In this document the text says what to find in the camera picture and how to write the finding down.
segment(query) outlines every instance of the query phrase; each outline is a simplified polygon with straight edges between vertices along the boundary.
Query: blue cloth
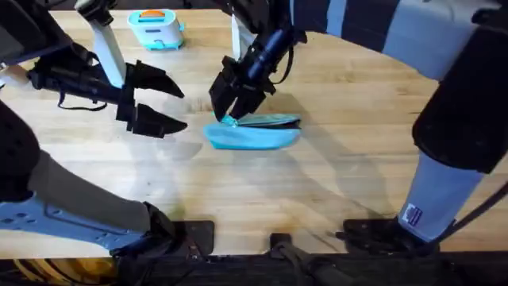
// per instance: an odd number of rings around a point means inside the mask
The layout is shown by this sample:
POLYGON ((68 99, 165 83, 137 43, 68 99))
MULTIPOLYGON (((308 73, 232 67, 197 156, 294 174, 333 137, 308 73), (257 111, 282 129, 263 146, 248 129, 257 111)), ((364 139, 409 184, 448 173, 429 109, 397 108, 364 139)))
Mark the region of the blue cloth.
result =
POLYGON ((250 114, 235 120, 226 117, 224 123, 205 126, 206 138, 215 149, 268 150, 291 145, 300 135, 300 129, 265 129, 248 126, 281 125, 300 120, 298 115, 250 114))

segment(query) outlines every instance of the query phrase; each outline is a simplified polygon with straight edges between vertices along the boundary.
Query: black clamp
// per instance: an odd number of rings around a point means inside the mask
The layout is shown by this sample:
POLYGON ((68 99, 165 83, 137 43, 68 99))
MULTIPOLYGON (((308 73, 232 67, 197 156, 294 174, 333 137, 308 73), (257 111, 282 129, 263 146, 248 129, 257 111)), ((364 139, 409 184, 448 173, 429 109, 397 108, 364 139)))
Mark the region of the black clamp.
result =
MULTIPOLYGON (((118 121, 127 122, 127 130, 134 134, 163 138, 166 134, 179 132, 187 127, 185 122, 170 118, 138 104, 134 99, 136 88, 162 91, 178 98, 183 97, 176 83, 164 70, 140 61, 127 64, 125 84, 112 86, 101 64, 93 65, 98 57, 83 46, 74 43, 71 47, 42 56, 28 77, 36 89, 48 89, 60 93, 59 106, 65 95, 76 95, 92 102, 107 102, 117 105, 118 121)), ((71 107, 72 110, 101 110, 98 108, 71 107)))
POLYGON ((75 8, 87 21, 97 21, 107 26, 113 21, 110 9, 117 5, 117 0, 80 0, 75 8))

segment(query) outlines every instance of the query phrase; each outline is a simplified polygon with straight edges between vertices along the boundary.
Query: black cable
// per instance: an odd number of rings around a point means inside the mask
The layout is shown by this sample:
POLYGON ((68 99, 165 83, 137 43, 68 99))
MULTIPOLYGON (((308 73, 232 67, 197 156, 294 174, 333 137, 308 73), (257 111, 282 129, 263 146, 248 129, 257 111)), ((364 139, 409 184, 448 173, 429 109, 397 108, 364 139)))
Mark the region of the black cable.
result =
POLYGON ((63 272, 62 270, 60 270, 54 263, 53 261, 49 260, 48 258, 45 258, 44 259, 44 262, 48 263, 49 267, 51 267, 53 270, 55 270, 58 274, 60 274, 61 276, 63 276, 65 279, 67 279, 69 282, 71 282, 72 284, 81 284, 81 285, 86 285, 86 286, 102 286, 102 285, 108 285, 108 284, 112 284, 114 283, 115 281, 114 280, 111 280, 111 281, 107 281, 107 282, 99 282, 99 283, 87 283, 87 282, 82 282, 82 281, 79 281, 79 280, 76 280, 72 277, 70 277, 69 275, 67 275, 65 272, 63 272))
POLYGON ((97 106, 97 107, 84 107, 84 106, 65 107, 65 106, 62 106, 64 101, 65 101, 65 90, 62 87, 60 87, 60 99, 58 100, 57 106, 63 110, 85 110, 85 111, 95 112, 95 111, 103 110, 108 106, 108 103, 104 102, 104 104, 102 104, 101 106, 97 106))
POLYGON ((271 83, 271 84, 280 84, 280 83, 283 83, 284 80, 286 80, 287 76, 291 72, 291 68, 293 67, 293 59, 294 59, 294 49, 293 49, 293 46, 291 46, 289 48, 289 55, 287 57, 286 71, 284 71, 284 75, 283 75, 282 79, 276 83, 271 83))

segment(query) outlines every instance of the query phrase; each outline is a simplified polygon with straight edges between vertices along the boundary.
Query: gray robot arm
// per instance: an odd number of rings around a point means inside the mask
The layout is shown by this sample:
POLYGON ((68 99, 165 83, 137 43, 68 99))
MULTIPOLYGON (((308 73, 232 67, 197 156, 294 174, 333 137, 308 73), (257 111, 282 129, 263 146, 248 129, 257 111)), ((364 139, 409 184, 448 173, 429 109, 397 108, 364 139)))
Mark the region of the gray robot arm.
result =
MULTIPOLYGON (((383 222, 346 221, 344 231, 352 232, 350 237, 360 238, 368 236, 368 231, 356 234, 355 226, 375 225, 371 232, 384 232, 380 237, 390 249, 387 252, 398 248, 393 244, 405 249, 439 240, 484 174, 492 171, 508 149, 508 120, 504 116, 504 106, 508 104, 504 72, 508 66, 506 3, 487 0, 269 3, 265 7, 270 11, 269 18, 242 13, 263 10, 260 4, 239 0, 223 6, 226 13, 235 14, 258 36, 238 62, 223 60, 224 69, 210 89, 217 119, 221 120, 236 97, 230 115, 241 117, 256 110, 265 92, 273 94, 275 88, 268 76, 293 45, 303 41, 302 33, 306 31, 340 37, 416 68, 438 80, 440 86, 413 127, 414 142, 421 152, 407 201, 390 227, 383 222), (405 238, 396 242, 393 237, 405 238)), ((373 245, 361 239, 356 242, 373 245)))

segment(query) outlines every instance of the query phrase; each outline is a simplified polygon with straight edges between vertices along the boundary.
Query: black mount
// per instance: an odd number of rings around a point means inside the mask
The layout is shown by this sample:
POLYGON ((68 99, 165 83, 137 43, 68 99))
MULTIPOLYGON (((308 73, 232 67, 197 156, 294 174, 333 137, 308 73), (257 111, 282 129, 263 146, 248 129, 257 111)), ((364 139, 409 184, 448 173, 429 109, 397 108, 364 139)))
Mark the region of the black mount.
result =
POLYGON ((150 214, 150 231, 137 242, 110 251, 118 259, 151 259, 186 257, 198 261, 214 251, 214 222, 172 222, 150 203, 144 203, 150 214))
POLYGON ((404 230, 397 219, 346 219, 335 236, 349 253, 369 255, 427 256, 439 252, 439 245, 425 243, 404 230))

